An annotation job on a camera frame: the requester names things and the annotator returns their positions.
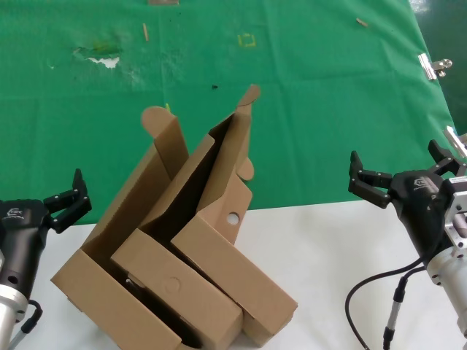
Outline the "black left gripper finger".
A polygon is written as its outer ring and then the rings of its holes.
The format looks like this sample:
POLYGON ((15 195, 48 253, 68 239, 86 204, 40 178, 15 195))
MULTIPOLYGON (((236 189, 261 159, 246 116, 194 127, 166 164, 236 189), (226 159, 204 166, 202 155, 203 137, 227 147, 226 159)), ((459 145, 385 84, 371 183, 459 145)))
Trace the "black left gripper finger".
POLYGON ((43 204, 48 211, 47 224, 57 234, 84 217, 92 209, 92 205, 81 170, 75 170, 70 190, 45 198, 43 204))

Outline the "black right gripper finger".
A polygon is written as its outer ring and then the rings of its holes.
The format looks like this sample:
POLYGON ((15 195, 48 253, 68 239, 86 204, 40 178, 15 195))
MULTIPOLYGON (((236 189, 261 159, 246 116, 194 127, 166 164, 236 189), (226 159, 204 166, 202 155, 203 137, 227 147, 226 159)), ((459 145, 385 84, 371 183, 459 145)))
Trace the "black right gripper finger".
POLYGON ((429 179, 440 179, 446 173, 466 175, 466 164, 454 157, 448 149, 440 147, 435 139, 429 141, 428 151, 435 163, 428 169, 429 179))
POLYGON ((386 209, 391 201, 388 190, 393 180, 393 176, 388 173, 365 170, 363 164, 356 151, 352 151, 350 155, 350 169, 349 169, 349 186, 350 193, 358 196, 359 198, 386 209))

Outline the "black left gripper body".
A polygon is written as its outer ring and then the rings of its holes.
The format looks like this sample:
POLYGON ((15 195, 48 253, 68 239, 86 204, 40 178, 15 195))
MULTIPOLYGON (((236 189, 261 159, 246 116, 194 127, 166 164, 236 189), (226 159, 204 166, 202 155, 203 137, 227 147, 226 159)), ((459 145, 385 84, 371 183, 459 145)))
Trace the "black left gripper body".
POLYGON ((40 200, 1 202, 1 284, 30 295, 45 249, 48 210, 40 200))

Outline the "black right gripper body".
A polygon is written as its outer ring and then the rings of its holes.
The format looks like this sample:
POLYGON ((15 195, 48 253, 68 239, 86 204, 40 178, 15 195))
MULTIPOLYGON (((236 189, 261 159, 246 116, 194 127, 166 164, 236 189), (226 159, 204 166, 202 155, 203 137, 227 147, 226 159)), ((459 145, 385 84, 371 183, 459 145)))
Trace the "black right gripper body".
POLYGON ((444 232, 447 198, 439 190, 444 179, 426 170, 394 175, 388 194, 396 214, 423 262, 452 243, 444 232))

